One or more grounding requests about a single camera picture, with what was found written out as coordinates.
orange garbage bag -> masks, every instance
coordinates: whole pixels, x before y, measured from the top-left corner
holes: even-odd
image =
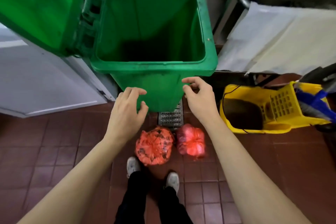
[[[176,131],[177,149],[180,154],[194,156],[195,159],[205,155],[204,132],[190,124],[185,124]]]
[[[174,137],[168,128],[157,126],[152,131],[142,131],[136,141],[135,154],[145,165],[162,165],[171,154]]]

forearm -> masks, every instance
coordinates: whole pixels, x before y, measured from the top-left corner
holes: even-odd
[[[116,141],[98,143],[19,224],[80,223],[100,178],[124,146]]]
[[[310,223],[254,162],[220,117],[204,126],[215,147],[243,223]]]

yellow mop bucket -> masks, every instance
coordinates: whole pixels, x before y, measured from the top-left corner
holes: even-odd
[[[325,119],[307,117],[302,114],[299,102],[295,95],[293,84],[295,84],[295,82],[290,82],[288,85],[279,90],[228,85],[225,87],[220,104],[220,116],[232,132],[240,134],[281,134],[289,132],[292,128],[330,123]],[[322,87],[318,84],[300,83],[300,89],[304,92],[315,95],[322,89]],[[225,117],[223,110],[224,98],[240,99],[258,106],[262,114],[262,130],[234,128],[230,121]],[[328,104],[326,98],[323,98],[322,100]]]

trash bin hinge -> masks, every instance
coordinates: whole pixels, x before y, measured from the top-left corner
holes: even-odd
[[[101,6],[102,0],[84,1],[74,43],[74,48],[81,56],[90,57],[94,52]]]

leg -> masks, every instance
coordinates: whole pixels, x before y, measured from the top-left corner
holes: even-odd
[[[176,192],[179,190],[179,176],[170,173],[166,188],[162,190],[159,201],[160,219],[162,224],[193,224],[186,208],[180,204]]]
[[[127,161],[127,172],[129,180],[124,199],[118,208],[115,216],[115,224],[145,224],[144,213],[146,207],[146,195],[149,189],[149,180],[146,175],[140,171],[140,165],[137,159],[132,157],[131,161],[137,165],[129,171],[129,160]]]

